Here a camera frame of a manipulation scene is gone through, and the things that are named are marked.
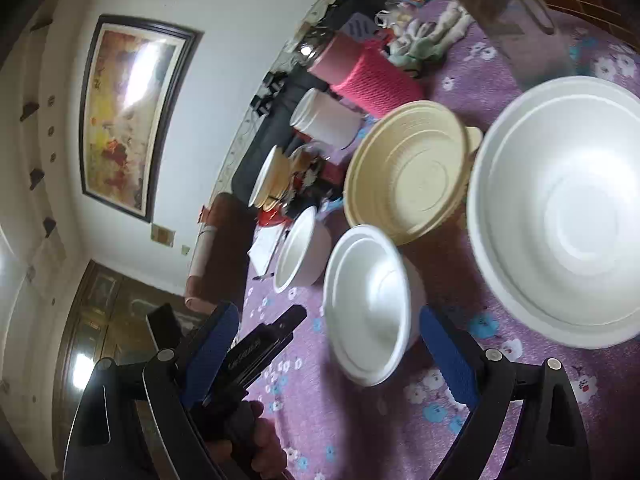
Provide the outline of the person left hand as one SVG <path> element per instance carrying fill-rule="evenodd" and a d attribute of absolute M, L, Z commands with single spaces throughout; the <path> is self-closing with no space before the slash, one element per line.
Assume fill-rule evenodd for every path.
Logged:
<path fill-rule="evenodd" d="M 258 401 L 242 401 L 224 437 L 208 442 L 212 460 L 229 479 L 291 479 L 274 422 Z"/>

